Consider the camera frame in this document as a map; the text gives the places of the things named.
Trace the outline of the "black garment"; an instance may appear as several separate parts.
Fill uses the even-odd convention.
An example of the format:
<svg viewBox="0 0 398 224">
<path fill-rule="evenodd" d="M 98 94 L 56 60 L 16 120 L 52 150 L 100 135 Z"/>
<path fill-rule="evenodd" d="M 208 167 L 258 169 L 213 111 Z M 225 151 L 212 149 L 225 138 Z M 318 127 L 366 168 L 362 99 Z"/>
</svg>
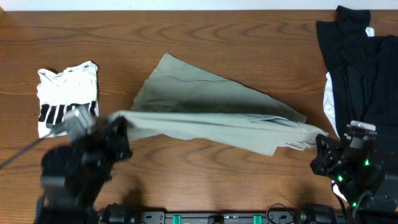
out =
<svg viewBox="0 0 398 224">
<path fill-rule="evenodd" d="M 397 36 L 369 37 L 369 10 L 336 8 L 318 21 L 317 37 L 331 77 L 339 137 L 352 120 L 373 124 L 381 149 L 397 149 Z"/>
</svg>

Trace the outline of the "khaki green shorts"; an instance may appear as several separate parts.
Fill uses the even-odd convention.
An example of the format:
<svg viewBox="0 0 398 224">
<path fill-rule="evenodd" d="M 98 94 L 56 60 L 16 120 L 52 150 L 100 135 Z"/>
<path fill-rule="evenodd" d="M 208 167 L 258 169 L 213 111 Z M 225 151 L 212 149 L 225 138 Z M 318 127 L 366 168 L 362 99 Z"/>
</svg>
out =
<svg viewBox="0 0 398 224">
<path fill-rule="evenodd" d="M 285 103 L 207 72 L 168 53 L 159 61 L 124 117 L 130 141 L 164 134 L 207 139 L 271 156 L 278 147 L 315 147 L 327 132 Z"/>
</svg>

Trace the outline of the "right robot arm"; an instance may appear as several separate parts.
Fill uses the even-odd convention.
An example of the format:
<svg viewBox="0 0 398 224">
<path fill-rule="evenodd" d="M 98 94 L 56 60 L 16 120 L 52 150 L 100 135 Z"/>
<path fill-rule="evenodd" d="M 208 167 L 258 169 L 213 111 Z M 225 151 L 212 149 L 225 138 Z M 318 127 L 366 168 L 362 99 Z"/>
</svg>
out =
<svg viewBox="0 0 398 224">
<path fill-rule="evenodd" d="M 315 175 L 330 178 L 349 203 L 355 223 L 397 223 L 397 162 L 392 151 L 378 148 L 376 136 L 336 141 L 319 134 Z"/>
</svg>

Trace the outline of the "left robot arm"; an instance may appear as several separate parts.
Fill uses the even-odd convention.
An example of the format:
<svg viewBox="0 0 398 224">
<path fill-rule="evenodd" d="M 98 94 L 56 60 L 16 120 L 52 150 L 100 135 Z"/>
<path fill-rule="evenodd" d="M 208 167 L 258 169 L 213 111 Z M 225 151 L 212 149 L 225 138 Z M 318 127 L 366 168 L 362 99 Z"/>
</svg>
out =
<svg viewBox="0 0 398 224">
<path fill-rule="evenodd" d="M 66 146 L 51 149 L 41 161 L 44 195 L 36 223 L 99 223 L 93 204 L 115 163 L 132 157 L 127 120 L 118 117 Z"/>
</svg>

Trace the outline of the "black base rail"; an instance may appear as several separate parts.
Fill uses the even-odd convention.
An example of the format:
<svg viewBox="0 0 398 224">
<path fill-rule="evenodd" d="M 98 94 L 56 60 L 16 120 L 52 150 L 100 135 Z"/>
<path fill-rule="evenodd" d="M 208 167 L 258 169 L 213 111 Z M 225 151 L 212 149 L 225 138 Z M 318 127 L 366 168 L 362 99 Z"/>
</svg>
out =
<svg viewBox="0 0 398 224">
<path fill-rule="evenodd" d="M 120 204 L 108 205 L 98 215 L 98 223 L 108 224 L 342 224 L 346 218 L 331 207 L 310 204 L 294 210 L 281 203 L 260 212 L 167 212 L 136 210 Z"/>
</svg>

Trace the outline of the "white garment under pile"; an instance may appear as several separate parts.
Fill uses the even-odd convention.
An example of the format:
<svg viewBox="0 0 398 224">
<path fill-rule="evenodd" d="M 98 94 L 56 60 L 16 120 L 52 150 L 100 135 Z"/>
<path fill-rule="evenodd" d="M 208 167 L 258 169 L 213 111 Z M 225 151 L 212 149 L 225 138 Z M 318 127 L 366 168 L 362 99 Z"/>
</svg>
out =
<svg viewBox="0 0 398 224">
<path fill-rule="evenodd" d="M 366 28 L 366 34 L 368 37 L 374 37 L 375 36 L 375 31 L 372 27 L 367 27 Z M 323 111 L 326 117 L 328 118 L 333 130 L 337 134 L 338 138 L 338 132 L 336 128 L 336 121 L 335 121 L 335 102 L 334 102 L 334 97 L 333 97 L 333 87 L 332 87 L 332 80 L 331 80 L 331 75 L 330 73 L 326 73 L 326 83 L 325 83 L 325 90 L 324 90 L 324 96 L 323 96 Z M 335 181 L 332 180 L 332 191 L 334 194 L 338 196 L 338 199 L 342 199 L 345 202 L 347 202 L 345 196 L 340 192 L 338 189 L 338 186 L 336 185 Z"/>
</svg>

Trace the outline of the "folded white printed t-shirt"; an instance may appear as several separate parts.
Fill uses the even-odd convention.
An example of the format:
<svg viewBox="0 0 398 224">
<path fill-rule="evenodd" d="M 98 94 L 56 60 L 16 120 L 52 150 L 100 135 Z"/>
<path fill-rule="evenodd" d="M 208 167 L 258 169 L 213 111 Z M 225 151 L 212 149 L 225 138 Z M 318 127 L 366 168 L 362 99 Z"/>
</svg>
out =
<svg viewBox="0 0 398 224">
<path fill-rule="evenodd" d="M 40 138 L 52 138 L 53 125 L 61 123 L 65 114 L 81 105 L 90 113 L 99 116 L 98 104 L 98 66 L 87 61 L 63 72 L 54 73 L 47 69 L 38 70 L 40 83 L 37 97 L 40 103 L 38 134 Z"/>
</svg>

